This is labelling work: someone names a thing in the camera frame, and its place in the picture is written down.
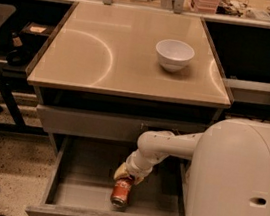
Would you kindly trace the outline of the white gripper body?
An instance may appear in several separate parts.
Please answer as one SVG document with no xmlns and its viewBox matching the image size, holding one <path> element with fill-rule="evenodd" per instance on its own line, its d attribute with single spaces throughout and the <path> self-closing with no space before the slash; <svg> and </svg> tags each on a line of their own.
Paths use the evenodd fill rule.
<svg viewBox="0 0 270 216">
<path fill-rule="evenodd" d="M 145 178 L 152 172 L 154 164 L 147 158 L 130 155 L 126 160 L 126 168 L 133 177 Z"/>
</svg>

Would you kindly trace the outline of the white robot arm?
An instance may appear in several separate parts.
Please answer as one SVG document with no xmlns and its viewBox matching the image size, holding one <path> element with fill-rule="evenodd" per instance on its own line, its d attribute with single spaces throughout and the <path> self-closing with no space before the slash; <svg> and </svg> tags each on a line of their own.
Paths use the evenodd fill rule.
<svg viewBox="0 0 270 216">
<path fill-rule="evenodd" d="M 228 119 L 205 132 L 148 131 L 115 180 L 141 182 L 167 156 L 189 159 L 186 216 L 270 216 L 270 123 Z"/>
</svg>

